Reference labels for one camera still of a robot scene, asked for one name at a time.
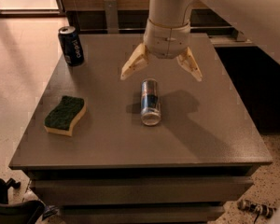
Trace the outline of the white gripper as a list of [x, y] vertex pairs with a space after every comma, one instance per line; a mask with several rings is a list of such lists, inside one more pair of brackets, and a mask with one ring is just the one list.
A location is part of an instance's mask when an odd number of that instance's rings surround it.
[[144, 43], [140, 43], [133, 51], [128, 61], [121, 68], [120, 79], [125, 80], [133, 73], [148, 65], [148, 52], [160, 59], [173, 59], [176, 56], [181, 68], [192, 74], [199, 82], [203, 75], [194, 59], [189, 46], [189, 23], [182, 26], [170, 27], [147, 21]]

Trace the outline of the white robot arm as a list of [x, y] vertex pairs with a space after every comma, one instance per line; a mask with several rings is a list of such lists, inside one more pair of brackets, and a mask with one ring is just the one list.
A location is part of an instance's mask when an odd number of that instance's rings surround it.
[[[143, 42], [123, 65], [126, 79], [145, 68], [150, 54], [176, 59], [198, 81], [202, 72], [189, 48], [189, 16], [195, 0], [149, 0]], [[200, 0], [280, 64], [280, 0]]]

